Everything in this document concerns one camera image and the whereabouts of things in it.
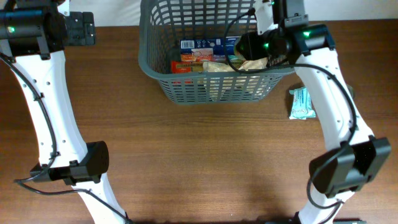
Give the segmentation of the beige powder pouch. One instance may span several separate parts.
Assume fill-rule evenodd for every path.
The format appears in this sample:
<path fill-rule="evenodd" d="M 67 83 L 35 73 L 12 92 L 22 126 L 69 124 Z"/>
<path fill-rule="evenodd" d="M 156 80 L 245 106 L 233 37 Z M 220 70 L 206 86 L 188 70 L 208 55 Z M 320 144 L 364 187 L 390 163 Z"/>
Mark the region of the beige powder pouch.
<path fill-rule="evenodd" d="M 259 60 L 250 61 L 233 61 L 235 67 L 239 67 L 240 70 L 259 70 L 265 68 L 268 63 L 268 59 L 262 58 Z M 203 70 L 205 72 L 233 72 L 234 70 L 227 63 L 218 62 L 204 62 Z M 255 87 L 260 80 L 260 76 L 251 77 L 224 77 L 221 82 L 221 78 L 210 78 L 210 99 L 212 101 L 228 101 L 231 95 L 231 100 L 239 100 L 240 93 L 244 93 L 242 99 L 247 99 L 251 94 L 254 93 Z"/>

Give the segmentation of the orange spaghetti packet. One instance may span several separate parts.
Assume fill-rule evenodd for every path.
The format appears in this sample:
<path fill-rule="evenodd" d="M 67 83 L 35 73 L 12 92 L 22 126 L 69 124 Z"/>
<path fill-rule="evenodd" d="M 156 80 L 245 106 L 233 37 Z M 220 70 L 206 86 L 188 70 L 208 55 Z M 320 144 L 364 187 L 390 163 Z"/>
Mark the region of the orange spaghetti packet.
<path fill-rule="evenodd" d="M 202 72 L 203 62 L 178 62 L 171 61 L 171 72 L 174 74 L 183 74 L 191 72 Z"/>

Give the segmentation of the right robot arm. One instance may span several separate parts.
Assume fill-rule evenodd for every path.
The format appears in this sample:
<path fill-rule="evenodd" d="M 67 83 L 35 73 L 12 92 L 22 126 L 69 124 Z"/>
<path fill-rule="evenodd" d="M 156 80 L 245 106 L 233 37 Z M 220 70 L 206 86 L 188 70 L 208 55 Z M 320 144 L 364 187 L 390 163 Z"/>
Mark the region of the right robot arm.
<path fill-rule="evenodd" d="M 257 29 L 235 49 L 247 60 L 283 56 L 307 88 L 326 153 L 309 164 L 307 204 L 292 223 L 332 223 L 343 204 L 372 182 L 391 153 L 362 119 L 344 81 L 336 44 L 324 24 L 311 25 L 303 1 L 256 1 L 246 13 Z"/>

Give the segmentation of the light teal wipes packet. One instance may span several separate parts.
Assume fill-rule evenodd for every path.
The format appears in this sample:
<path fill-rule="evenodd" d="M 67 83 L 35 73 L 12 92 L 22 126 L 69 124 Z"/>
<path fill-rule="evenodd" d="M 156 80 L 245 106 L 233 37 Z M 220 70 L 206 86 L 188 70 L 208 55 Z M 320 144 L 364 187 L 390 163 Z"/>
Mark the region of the light teal wipes packet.
<path fill-rule="evenodd" d="M 312 108 L 312 100 L 306 87 L 290 90 L 289 94 L 293 96 L 290 119 L 315 118 L 316 112 Z"/>

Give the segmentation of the grey plastic shopping basket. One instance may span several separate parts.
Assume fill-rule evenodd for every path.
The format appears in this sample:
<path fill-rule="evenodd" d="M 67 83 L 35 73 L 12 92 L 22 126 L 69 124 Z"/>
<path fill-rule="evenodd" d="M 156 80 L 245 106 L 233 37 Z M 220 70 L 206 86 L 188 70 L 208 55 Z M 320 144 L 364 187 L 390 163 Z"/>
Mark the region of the grey plastic shopping basket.
<path fill-rule="evenodd" d="M 141 2 L 139 65 L 157 80 L 165 95 L 180 105 L 258 101 L 265 98 L 292 69 L 245 75 L 230 72 L 174 73 L 182 47 L 220 43 L 226 26 L 247 12 L 254 1 Z"/>

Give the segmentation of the blue Kleenex tissue pack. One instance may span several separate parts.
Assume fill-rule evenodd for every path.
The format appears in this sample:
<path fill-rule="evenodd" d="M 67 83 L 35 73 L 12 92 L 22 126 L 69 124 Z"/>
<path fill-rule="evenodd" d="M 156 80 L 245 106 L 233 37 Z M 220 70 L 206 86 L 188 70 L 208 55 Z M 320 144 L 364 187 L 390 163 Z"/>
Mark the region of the blue Kleenex tissue pack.
<path fill-rule="evenodd" d="M 231 61 L 245 61 L 246 59 L 234 51 L 235 43 L 239 37 L 215 39 L 186 39 L 180 40 L 180 59 L 183 62 L 225 62 L 226 46 L 228 58 Z"/>

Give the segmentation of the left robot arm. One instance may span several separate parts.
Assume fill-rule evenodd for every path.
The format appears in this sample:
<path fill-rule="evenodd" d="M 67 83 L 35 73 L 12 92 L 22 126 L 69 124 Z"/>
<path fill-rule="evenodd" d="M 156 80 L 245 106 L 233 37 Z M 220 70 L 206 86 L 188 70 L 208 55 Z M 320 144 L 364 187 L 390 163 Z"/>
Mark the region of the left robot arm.
<path fill-rule="evenodd" d="M 38 163 L 17 184 L 62 180 L 96 223 L 129 223 L 108 180 L 108 147 L 83 140 L 67 89 L 65 48 L 95 42 L 93 13 L 72 12 L 68 1 L 1 4 L 1 60 L 22 88 L 39 144 Z"/>

